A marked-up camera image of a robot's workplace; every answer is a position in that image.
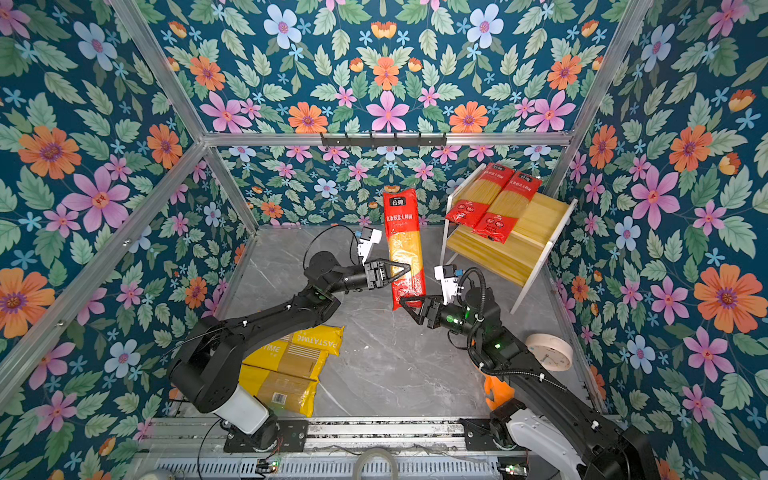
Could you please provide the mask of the red spaghetti bag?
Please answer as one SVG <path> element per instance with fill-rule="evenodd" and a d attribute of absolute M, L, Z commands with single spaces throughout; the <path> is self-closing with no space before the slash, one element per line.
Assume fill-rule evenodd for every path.
<path fill-rule="evenodd" d="M 541 185 L 540 178 L 515 172 L 473 227 L 473 232 L 488 240 L 505 243 Z"/>
<path fill-rule="evenodd" d="M 489 164 L 459 194 L 446 219 L 458 225 L 475 227 L 490 205 L 513 177 L 515 170 L 500 164 Z"/>
<path fill-rule="evenodd" d="M 414 189 L 385 193 L 383 203 L 389 259 L 408 262 L 411 265 L 410 273 L 413 275 L 412 290 L 392 289 L 393 311 L 396 311 L 401 308 L 401 297 L 426 294 L 419 205 Z"/>

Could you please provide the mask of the yellow pasta bag top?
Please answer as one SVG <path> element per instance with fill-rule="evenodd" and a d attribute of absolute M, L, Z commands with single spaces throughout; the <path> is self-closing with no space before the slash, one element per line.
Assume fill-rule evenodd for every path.
<path fill-rule="evenodd" d="M 263 346 L 250 354 L 245 360 L 246 364 L 256 364 L 266 361 L 271 357 L 281 357 L 289 347 L 300 347 L 309 350 L 317 350 L 329 355 L 339 356 L 344 338 L 343 327 L 321 325 L 307 330 L 287 334 L 266 346 Z"/>

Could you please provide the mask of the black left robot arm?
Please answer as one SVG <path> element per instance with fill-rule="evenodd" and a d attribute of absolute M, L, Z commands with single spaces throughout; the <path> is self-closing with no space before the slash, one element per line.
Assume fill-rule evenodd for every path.
<path fill-rule="evenodd" d="M 321 251 L 304 269 L 306 286 L 289 300 L 250 315 L 206 320 L 180 346 L 168 377 L 202 413 L 222 407 L 239 386 L 242 361 L 261 347 L 328 321 L 341 305 L 337 292 L 387 287 L 411 271 L 407 263 L 383 258 L 342 266 Z"/>

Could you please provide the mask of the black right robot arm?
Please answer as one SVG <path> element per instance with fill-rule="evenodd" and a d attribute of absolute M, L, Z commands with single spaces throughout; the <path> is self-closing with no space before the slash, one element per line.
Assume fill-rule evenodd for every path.
<path fill-rule="evenodd" d="M 502 323 L 502 310 L 476 267 L 454 279 L 457 292 L 403 296 L 400 305 L 419 325 L 461 335 L 471 363 L 510 385 L 512 399 L 491 415 L 498 443 L 509 441 L 540 456 L 564 479 L 657 479 L 659 468 L 645 434 L 588 406 L 558 381 Z"/>

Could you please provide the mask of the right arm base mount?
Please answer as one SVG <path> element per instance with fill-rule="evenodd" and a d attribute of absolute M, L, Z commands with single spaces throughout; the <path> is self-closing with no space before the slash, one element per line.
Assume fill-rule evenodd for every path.
<path fill-rule="evenodd" d="M 479 418 L 460 418 L 464 429 L 465 448 L 468 451 L 511 451 L 517 444 L 498 421 Z"/>

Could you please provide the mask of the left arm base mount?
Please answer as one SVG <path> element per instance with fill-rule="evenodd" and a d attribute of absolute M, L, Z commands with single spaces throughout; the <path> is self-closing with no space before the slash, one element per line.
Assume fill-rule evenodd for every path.
<path fill-rule="evenodd" d="M 304 450 L 308 438 L 309 422 L 305 420 L 268 419 L 253 434 L 246 434 L 234 425 L 225 423 L 226 453 L 297 453 Z"/>

